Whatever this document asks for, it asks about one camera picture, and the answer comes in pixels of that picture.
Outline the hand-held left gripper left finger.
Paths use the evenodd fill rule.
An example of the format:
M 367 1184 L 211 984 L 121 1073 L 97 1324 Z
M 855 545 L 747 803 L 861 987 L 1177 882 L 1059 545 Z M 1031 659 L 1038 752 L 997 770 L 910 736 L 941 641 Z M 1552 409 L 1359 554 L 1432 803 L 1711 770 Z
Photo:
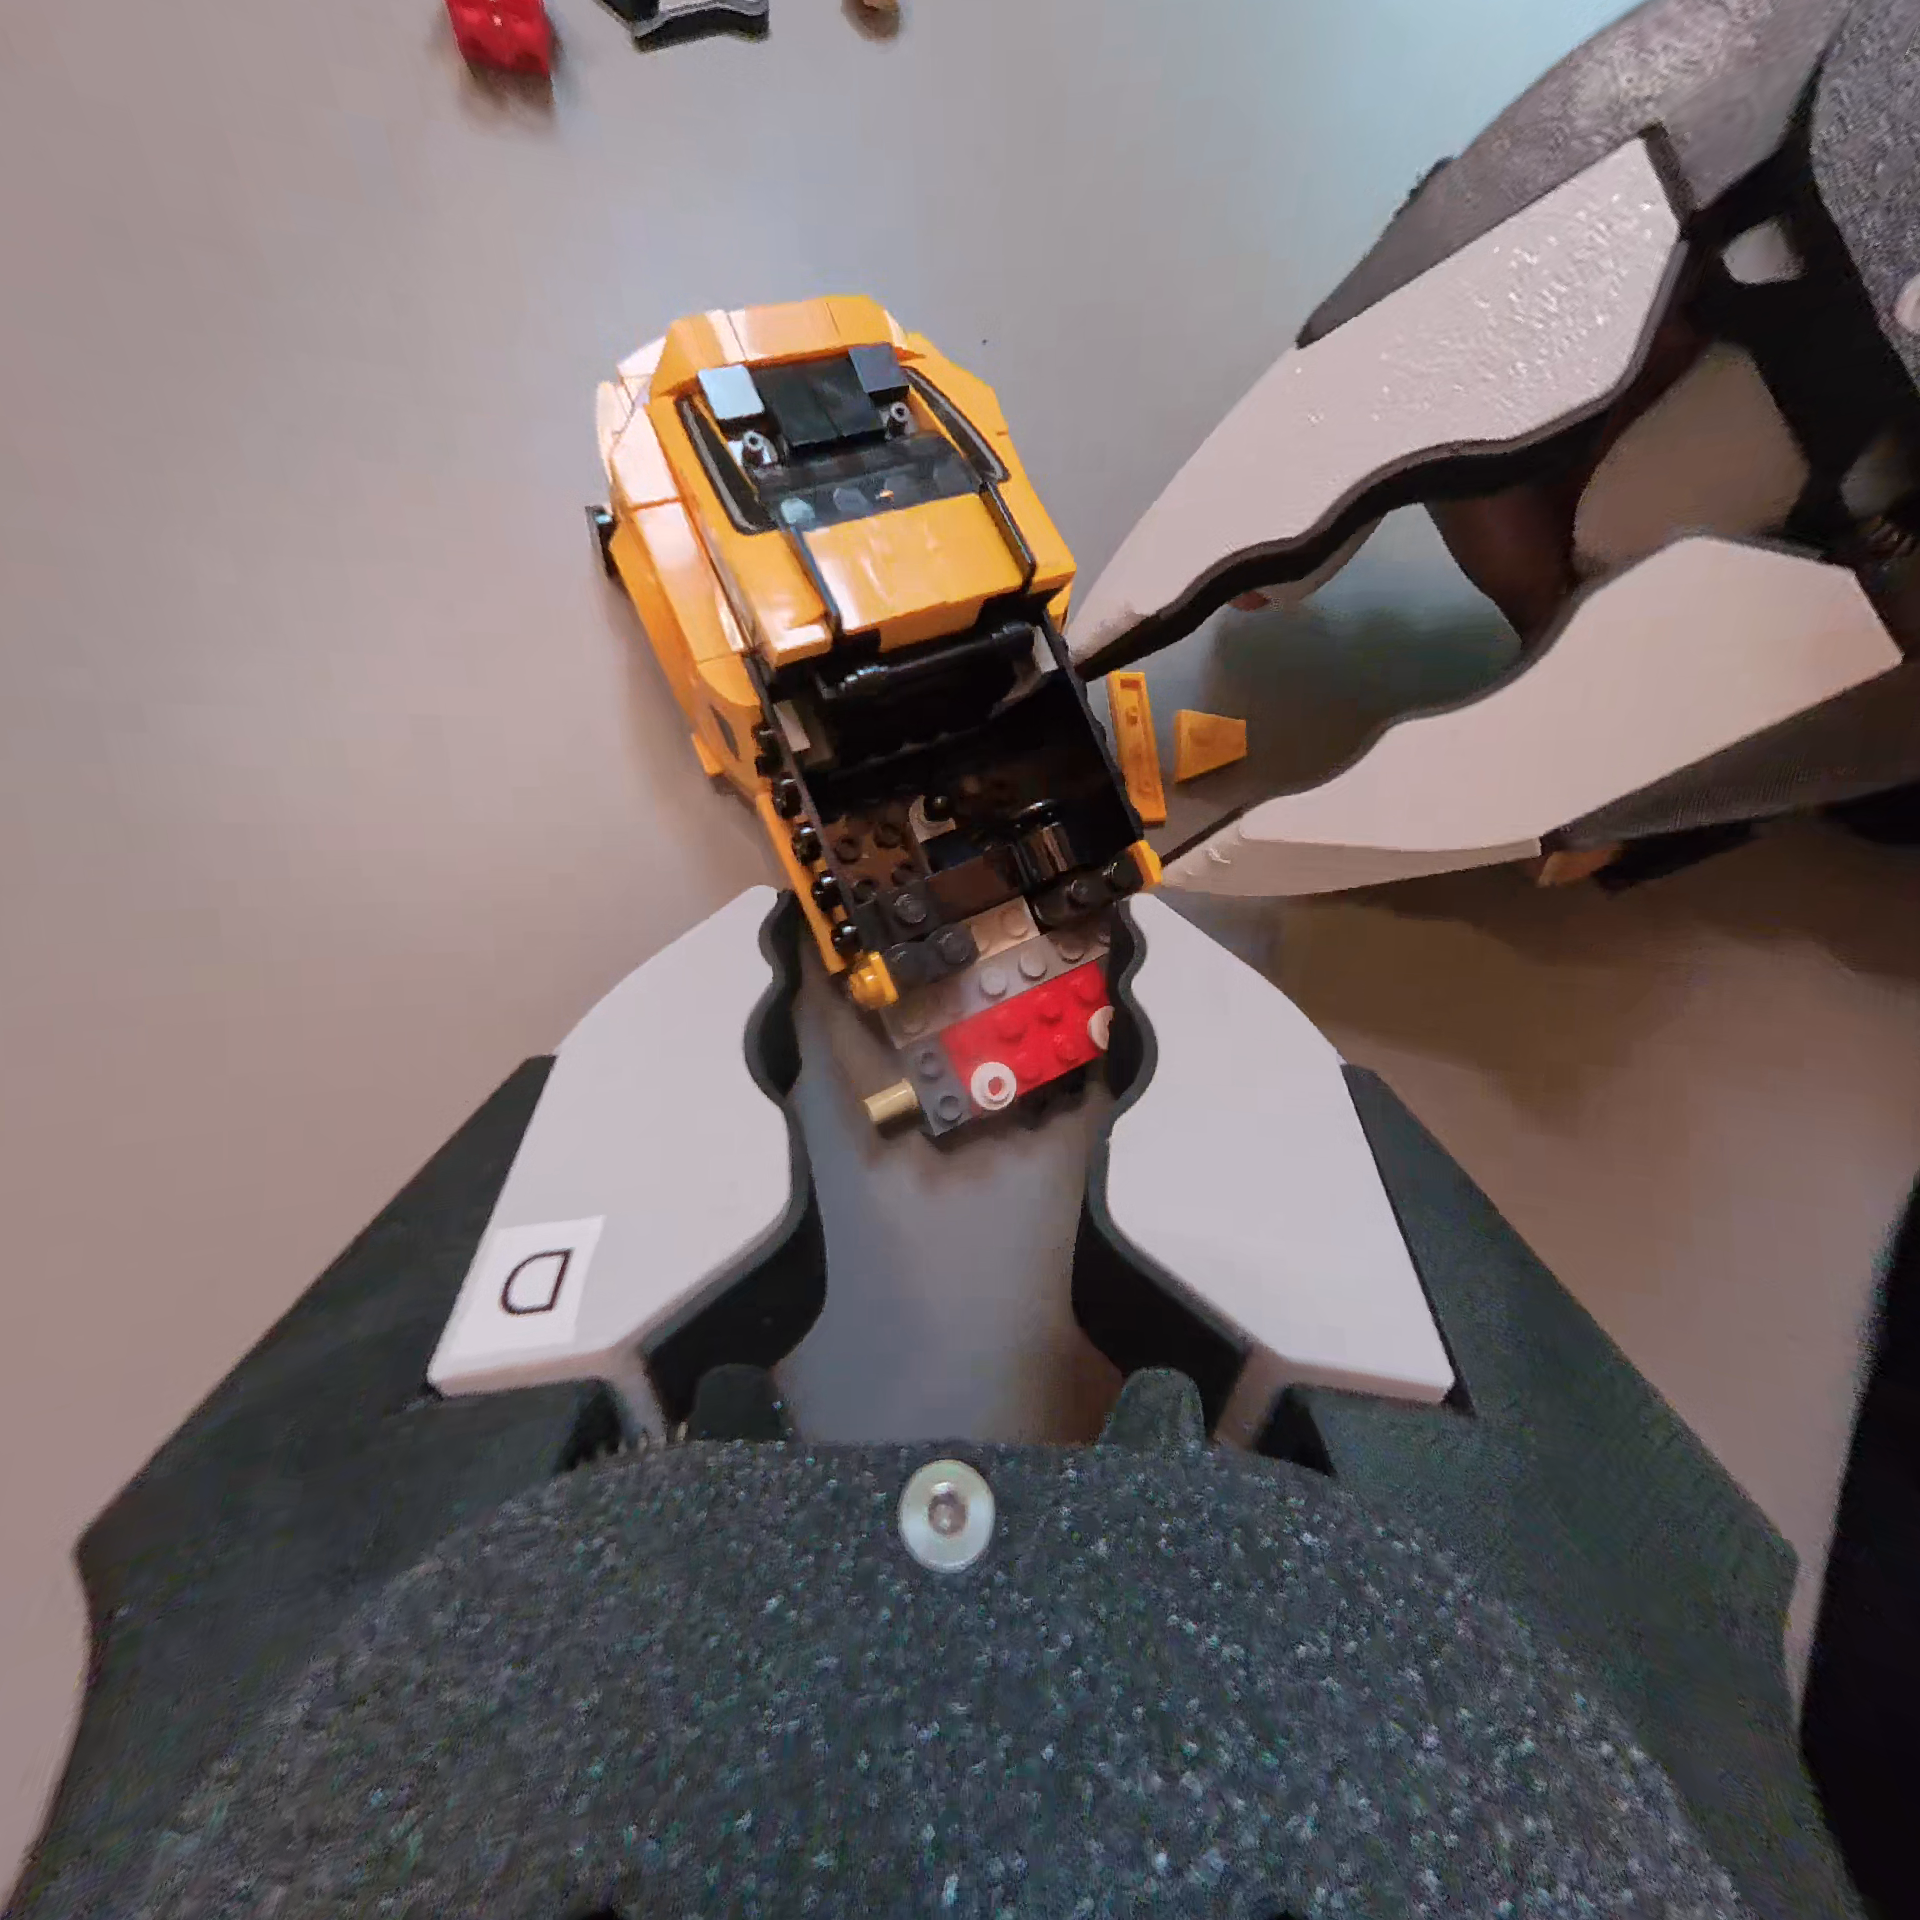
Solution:
M 427 1363 L 447 1399 L 598 1382 L 629 1430 L 775 1370 L 825 1307 L 793 1111 L 800 906 L 755 884 L 566 1034 Z

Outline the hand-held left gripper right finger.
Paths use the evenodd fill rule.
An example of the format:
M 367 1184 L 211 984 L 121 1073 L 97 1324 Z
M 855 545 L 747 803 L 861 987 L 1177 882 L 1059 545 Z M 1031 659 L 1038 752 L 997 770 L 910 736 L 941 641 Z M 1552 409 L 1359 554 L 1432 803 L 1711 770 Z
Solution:
M 1183 1377 L 1211 1436 L 1264 1436 L 1289 1388 L 1447 1404 L 1448 1347 L 1331 1042 L 1151 897 L 1118 916 L 1111 990 L 1112 1107 L 1071 1249 L 1096 1354 Z

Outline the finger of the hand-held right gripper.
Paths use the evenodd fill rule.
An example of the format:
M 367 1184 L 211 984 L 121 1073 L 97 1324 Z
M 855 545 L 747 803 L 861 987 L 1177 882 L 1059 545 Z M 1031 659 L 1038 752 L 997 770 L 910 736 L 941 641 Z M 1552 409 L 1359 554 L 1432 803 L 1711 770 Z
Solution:
M 1305 898 L 1535 858 L 1547 835 L 1901 659 L 1849 567 L 1679 538 L 1583 591 L 1491 688 L 1390 726 L 1330 780 L 1173 858 L 1167 890 Z
M 1285 350 L 1074 594 L 1074 668 L 1129 668 L 1248 593 L 1297 607 L 1392 513 L 1511 488 L 1643 371 L 1690 211 L 1646 128 Z

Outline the narrow yellow lego plate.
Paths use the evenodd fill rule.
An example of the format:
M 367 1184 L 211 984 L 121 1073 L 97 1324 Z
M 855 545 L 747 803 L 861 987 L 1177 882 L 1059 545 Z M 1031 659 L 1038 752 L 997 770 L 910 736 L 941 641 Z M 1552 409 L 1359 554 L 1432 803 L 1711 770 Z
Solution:
M 1159 734 L 1144 674 L 1115 671 L 1106 678 L 1111 739 L 1120 780 L 1143 827 L 1167 818 Z

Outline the yellow lego car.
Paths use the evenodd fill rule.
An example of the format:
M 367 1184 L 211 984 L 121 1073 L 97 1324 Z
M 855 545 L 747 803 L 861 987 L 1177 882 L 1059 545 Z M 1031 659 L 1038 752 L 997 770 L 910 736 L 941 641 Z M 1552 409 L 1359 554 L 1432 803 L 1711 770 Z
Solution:
M 1082 1083 L 1112 912 L 1161 860 L 991 390 L 827 296 L 677 321 L 592 419 L 602 569 L 827 976 L 903 1059 L 870 1123 L 941 1139 Z

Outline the black lego wrench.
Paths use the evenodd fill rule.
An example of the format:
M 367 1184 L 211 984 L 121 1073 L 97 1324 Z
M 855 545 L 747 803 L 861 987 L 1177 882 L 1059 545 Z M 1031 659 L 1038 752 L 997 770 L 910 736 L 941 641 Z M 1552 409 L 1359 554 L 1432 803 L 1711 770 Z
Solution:
M 600 3 L 634 49 L 651 50 L 702 36 L 763 40 L 769 3 Z

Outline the person's right hand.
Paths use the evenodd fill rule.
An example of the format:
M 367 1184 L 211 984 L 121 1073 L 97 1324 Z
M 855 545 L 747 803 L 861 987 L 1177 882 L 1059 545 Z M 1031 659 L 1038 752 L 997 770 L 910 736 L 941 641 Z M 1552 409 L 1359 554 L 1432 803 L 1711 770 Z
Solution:
M 1431 524 L 1462 577 L 1498 610 L 1522 650 L 1541 643 L 1581 588 L 1576 506 L 1597 455 L 1481 497 L 1435 498 Z

